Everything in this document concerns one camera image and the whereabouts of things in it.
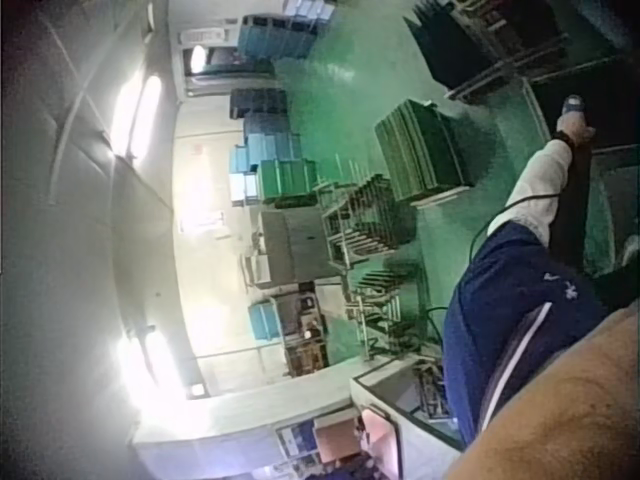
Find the factory floor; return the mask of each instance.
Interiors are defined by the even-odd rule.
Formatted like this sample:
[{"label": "factory floor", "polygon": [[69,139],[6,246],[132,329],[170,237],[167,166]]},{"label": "factory floor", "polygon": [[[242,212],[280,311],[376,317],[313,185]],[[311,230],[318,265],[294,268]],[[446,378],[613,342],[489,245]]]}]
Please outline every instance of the factory floor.
[{"label": "factory floor", "polygon": [[[414,223],[415,239],[350,274],[357,280],[380,262],[387,267],[413,265],[416,281],[403,289],[401,303],[403,314],[423,320],[420,312],[426,308],[448,305],[467,266],[472,237],[504,205],[528,158],[544,140],[518,80],[479,105],[444,98],[446,90],[432,79],[403,18],[413,18],[414,4],[398,0],[371,8],[366,0],[342,3],[310,58],[281,61],[277,69],[289,96],[292,129],[301,135],[304,155],[318,162],[322,180],[362,182],[373,173],[387,174],[374,126],[408,98],[434,101],[454,118],[463,168],[474,187],[444,204],[414,210],[409,221]],[[575,12],[556,13],[561,28],[574,40],[568,61],[582,63],[606,53],[607,45]],[[597,168],[594,176],[586,266],[598,272],[611,267],[613,249]],[[441,322],[442,315],[436,318],[440,328]],[[346,320],[330,324],[329,338],[334,361],[357,352],[355,329]]]}]

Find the black cable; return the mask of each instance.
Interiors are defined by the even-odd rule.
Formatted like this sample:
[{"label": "black cable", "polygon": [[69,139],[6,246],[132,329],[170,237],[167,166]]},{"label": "black cable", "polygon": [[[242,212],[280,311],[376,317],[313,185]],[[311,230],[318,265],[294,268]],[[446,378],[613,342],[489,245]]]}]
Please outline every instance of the black cable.
[{"label": "black cable", "polygon": [[[487,228],[489,228],[489,225],[491,225],[491,222],[493,222],[498,215],[501,215],[504,212],[506,212],[508,210],[511,210],[516,205],[520,205],[521,203],[528,202],[530,200],[547,200],[547,199],[550,199],[550,198],[557,198],[559,196],[560,196],[559,193],[546,193],[546,194],[542,194],[542,195],[529,195],[528,197],[523,197],[523,198],[521,198],[519,200],[516,200],[513,203],[510,203],[509,205],[505,206],[504,208],[501,208],[496,213],[494,213],[492,215],[492,217],[482,226],[482,228],[480,230],[478,230],[478,233],[476,233],[474,235],[473,239],[471,240],[471,245],[469,246],[469,264],[471,264],[471,261],[473,260],[473,251],[475,250],[476,242],[478,241],[478,239],[480,238],[482,233],[484,231],[486,231]],[[448,308],[447,307],[432,307],[432,308],[428,308],[424,312],[425,315],[427,316],[427,321],[429,322],[429,324],[431,325],[431,328],[433,328],[434,332],[436,333],[436,335],[438,337],[438,342],[440,342],[440,345],[443,344],[442,335],[440,335],[440,331],[438,330],[438,327],[436,326],[436,323],[433,320],[433,317],[431,316],[431,313],[432,312],[441,311],[441,310],[446,311],[446,310],[448,310]]]},{"label": "black cable", "polygon": [[438,337],[437,338],[438,343],[440,344],[440,346],[442,346],[444,343],[442,340],[442,335],[440,335],[440,330],[438,330],[436,322],[435,320],[433,320],[433,317],[431,316],[432,312],[438,312],[440,310],[444,310],[446,312],[448,309],[447,307],[432,307],[432,308],[428,308],[424,313],[427,316],[427,321],[431,325],[431,328],[433,328],[433,331],[436,333],[436,336]]},{"label": "black cable", "polygon": [[495,213],[483,226],[480,230],[478,230],[478,233],[475,234],[475,236],[473,237],[473,240],[471,240],[471,245],[469,246],[469,263],[471,263],[471,261],[473,260],[473,251],[475,249],[476,246],[476,242],[478,241],[478,239],[480,238],[480,236],[482,235],[482,233],[489,228],[489,225],[491,225],[491,222],[493,222],[495,220],[495,218],[498,215],[502,215],[504,212],[511,210],[513,207],[515,207],[516,205],[520,205],[521,203],[524,202],[528,202],[529,200],[547,200],[549,198],[557,198],[559,197],[560,194],[559,193],[546,193],[546,194],[542,194],[542,195],[529,195],[528,197],[523,197],[520,200],[516,200],[513,203],[510,203],[509,205],[507,205],[506,207],[498,210],[497,213]]}]

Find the white stripe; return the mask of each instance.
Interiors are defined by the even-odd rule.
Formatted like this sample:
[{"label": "white stripe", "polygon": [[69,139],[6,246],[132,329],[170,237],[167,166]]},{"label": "white stripe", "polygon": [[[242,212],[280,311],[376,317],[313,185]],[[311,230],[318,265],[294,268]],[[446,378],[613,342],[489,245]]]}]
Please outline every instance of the white stripe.
[{"label": "white stripe", "polygon": [[533,322],[533,325],[529,327],[529,330],[527,330],[527,333],[525,334],[525,336],[522,337],[522,340],[520,341],[520,345],[518,345],[518,348],[513,354],[513,357],[511,357],[511,360],[509,360],[507,368],[505,368],[504,372],[502,373],[502,376],[500,377],[500,381],[496,385],[496,389],[493,391],[493,396],[491,397],[491,403],[489,403],[489,408],[487,408],[487,413],[485,414],[484,421],[482,422],[482,429],[480,430],[481,432],[484,432],[487,426],[489,425],[489,422],[491,421],[491,417],[493,416],[493,411],[495,410],[496,405],[498,404],[500,395],[502,395],[502,390],[504,390],[504,386],[507,384],[509,377],[511,376],[511,374],[513,373],[513,370],[516,368],[516,365],[520,361],[520,357],[522,357],[522,354],[524,353],[524,350],[527,348],[527,345],[535,335],[538,328],[540,328],[540,325],[542,325],[542,322],[546,318],[547,313],[549,313],[550,308],[551,308],[551,302],[547,302],[543,305],[542,310],[538,314],[538,317],[536,318],[535,322]]}]

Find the blue shorts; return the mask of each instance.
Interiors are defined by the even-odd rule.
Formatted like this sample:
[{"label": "blue shorts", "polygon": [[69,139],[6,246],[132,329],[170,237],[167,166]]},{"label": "blue shorts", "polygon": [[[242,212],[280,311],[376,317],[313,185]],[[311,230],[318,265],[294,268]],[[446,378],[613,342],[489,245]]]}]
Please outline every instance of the blue shorts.
[{"label": "blue shorts", "polygon": [[507,222],[456,287],[444,322],[447,399],[465,444],[558,352],[606,316],[590,282]]}]

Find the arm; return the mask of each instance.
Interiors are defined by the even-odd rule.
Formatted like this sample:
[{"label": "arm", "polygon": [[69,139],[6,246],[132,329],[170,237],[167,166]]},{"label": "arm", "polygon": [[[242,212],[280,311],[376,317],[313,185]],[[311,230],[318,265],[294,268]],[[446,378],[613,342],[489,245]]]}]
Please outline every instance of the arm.
[{"label": "arm", "polygon": [[638,311],[609,316],[514,397],[449,480],[638,478]]},{"label": "arm", "polygon": [[[551,140],[529,160],[507,204],[530,195],[560,193],[567,184],[571,157],[571,148],[566,143]],[[546,247],[549,245],[549,225],[553,222],[557,210],[557,198],[521,203],[498,215],[491,222],[488,234],[491,235],[504,223],[513,221],[529,228]]]},{"label": "arm", "polygon": [[[558,119],[557,132],[564,140],[551,140],[529,160],[518,179],[507,205],[531,195],[560,194],[568,180],[572,149],[588,142],[595,130],[587,126],[579,97],[569,97]],[[523,202],[498,215],[489,226],[488,234],[506,222],[514,221],[529,228],[540,242],[549,246],[549,226],[558,210],[558,199],[536,199]]]}]

